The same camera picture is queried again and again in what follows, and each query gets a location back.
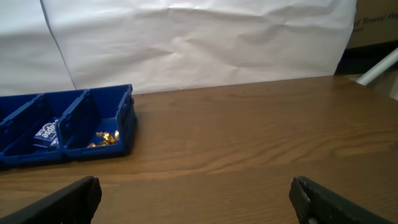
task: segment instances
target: white pipe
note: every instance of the white pipe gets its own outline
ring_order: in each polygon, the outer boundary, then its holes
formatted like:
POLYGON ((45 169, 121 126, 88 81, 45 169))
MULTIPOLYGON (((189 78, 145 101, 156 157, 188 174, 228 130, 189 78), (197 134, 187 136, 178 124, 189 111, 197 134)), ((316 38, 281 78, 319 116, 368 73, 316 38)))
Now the white pipe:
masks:
POLYGON ((398 48, 396 48, 393 52, 387 55, 383 60, 377 63, 373 68, 367 71, 361 78, 359 78, 356 82, 362 85, 367 85, 375 78, 377 78, 381 73, 386 71, 391 65, 395 64, 398 61, 398 48))

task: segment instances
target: cardboard box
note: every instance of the cardboard box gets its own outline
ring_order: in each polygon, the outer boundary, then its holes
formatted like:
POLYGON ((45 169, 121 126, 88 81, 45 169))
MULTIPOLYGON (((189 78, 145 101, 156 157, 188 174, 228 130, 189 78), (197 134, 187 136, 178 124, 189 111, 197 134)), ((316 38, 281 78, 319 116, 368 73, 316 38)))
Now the cardboard box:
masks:
POLYGON ((358 0, 347 49, 398 40, 398 0, 358 0))

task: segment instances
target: white paper backdrop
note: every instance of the white paper backdrop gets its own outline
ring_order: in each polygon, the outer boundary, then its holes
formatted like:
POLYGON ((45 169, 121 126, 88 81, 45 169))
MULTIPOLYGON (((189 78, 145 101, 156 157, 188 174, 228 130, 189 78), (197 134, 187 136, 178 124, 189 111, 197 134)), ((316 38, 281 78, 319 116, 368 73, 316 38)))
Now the white paper backdrop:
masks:
POLYGON ((132 83, 135 93, 332 75, 355 4, 44 0, 75 86, 132 83))
POLYGON ((0 1, 0 96, 75 89, 39 1, 0 1))

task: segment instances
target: blue plastic bin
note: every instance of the blue plastic bin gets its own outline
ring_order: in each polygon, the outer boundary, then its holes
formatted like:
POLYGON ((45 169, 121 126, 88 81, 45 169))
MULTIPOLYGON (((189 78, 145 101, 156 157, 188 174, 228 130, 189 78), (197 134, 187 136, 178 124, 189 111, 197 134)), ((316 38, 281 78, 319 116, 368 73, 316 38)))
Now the blue plastic bin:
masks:
POLYGON ((130 148, 136 123, 131 92, 131 85, 121 85, 0 97, 0 165, 12 167, 124 154, 130 148), (59 144, 37 144, 35 135, 50 124, 49 133, 54 135, 55 131, 59 144), (115 130, 120 133, 116 144, 87 147, 102 140, 96 132, 115 130))

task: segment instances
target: wooden table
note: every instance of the wooden table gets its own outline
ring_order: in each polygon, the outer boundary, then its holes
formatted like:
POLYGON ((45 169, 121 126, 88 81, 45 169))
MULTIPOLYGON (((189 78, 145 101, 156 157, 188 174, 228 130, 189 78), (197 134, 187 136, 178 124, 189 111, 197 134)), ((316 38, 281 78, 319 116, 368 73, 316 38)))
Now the wooden table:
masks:
POLYGON ((398 222, 398 102, 344 78, 134 95, 127 157, 0 173, 0 216, 86 175, 93 223, 298 223, 305 175, 398 222))

